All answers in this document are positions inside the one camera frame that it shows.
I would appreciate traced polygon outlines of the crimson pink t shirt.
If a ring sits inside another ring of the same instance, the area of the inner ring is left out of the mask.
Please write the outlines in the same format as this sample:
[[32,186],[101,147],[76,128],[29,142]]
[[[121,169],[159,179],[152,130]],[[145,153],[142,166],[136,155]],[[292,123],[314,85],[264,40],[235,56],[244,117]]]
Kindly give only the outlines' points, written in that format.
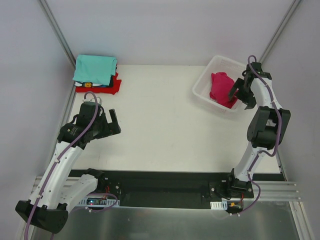
[[234,86],[234,80],[225,72],[211,73],[211,90],[209,96],[218,104],[231,109],[237,102],[237,98],[233,96],[229,98],[229,92]]

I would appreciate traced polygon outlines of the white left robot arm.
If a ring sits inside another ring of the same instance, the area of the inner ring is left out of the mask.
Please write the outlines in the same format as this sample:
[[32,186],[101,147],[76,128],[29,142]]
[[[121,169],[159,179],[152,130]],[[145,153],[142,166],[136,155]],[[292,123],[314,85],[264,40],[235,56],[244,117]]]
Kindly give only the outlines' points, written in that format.
[[63,187],[88,143],[121,133],[115,110],[109,110],[109,114],[111,122],[101,104],[85,101],[72,121],[60,129],[54,155],[39,185],[28,200],[16,204],[15,211],[28,225],[57,234],[85,196],[108,195],[104,172],[93,168],[85,170],[66,191]]

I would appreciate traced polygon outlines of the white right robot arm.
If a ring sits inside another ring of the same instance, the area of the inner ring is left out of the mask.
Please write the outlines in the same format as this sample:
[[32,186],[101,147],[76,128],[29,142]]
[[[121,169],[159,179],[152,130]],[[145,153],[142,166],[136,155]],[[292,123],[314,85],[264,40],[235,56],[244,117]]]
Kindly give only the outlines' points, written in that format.
[[291,112],[275,96],[271,74],[263,71],[260,62],[249,61],[242,76],[228,96],[237,97],[247,109],[257,110],[247,129],[248,145],[240,162],[214,191],[227,200],[254,196],[251,190],[255,170],[264,156],[276,155],[291,118]]

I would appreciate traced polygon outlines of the white plastic basket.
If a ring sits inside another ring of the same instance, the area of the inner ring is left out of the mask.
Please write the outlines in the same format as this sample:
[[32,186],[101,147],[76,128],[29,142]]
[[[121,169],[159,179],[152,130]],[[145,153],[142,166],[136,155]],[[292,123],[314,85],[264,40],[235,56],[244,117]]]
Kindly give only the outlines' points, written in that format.
[[240,63],[228,57],[215,55],[193,85],[192,93],[200,104],[217,114],[240,113],[246,107],[246,105],[240,100],[238,100],[232,106],[232,108],[227,108],[223,105],[218,104],[216,101],[210,98],[210,91],[212,87],[211,74],[217,72],[225,72],[228,77],[236,80],[237,78],[242,77],[242,72],[245,69],[246,65],[243,63]]

